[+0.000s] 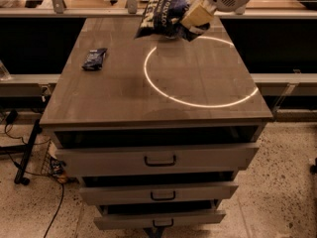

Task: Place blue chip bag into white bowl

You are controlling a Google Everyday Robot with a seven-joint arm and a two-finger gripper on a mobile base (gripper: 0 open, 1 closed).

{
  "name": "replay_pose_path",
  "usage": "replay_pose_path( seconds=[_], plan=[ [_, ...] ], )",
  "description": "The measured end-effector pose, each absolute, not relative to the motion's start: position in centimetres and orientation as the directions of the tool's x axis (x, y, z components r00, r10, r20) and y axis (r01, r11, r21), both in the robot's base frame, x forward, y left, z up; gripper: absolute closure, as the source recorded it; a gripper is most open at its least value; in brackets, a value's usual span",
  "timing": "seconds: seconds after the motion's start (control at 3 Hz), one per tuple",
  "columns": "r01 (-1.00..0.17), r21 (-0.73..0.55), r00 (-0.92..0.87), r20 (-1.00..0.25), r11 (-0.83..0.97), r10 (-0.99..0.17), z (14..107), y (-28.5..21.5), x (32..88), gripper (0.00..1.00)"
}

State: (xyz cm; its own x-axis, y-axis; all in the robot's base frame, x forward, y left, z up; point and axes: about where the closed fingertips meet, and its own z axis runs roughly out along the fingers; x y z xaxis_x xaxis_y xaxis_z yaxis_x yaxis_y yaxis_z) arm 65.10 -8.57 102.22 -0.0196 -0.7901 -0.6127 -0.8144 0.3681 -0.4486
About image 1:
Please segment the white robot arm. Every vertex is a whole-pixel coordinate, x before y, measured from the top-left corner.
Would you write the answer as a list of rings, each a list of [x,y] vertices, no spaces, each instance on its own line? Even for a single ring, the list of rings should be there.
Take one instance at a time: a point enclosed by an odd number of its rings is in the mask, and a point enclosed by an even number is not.
[[[190,0],[189,8],[182,17],[180,24],[190,32],[198,33],[198,28],[210,23],[216,11],[244,12],[250,0]]]

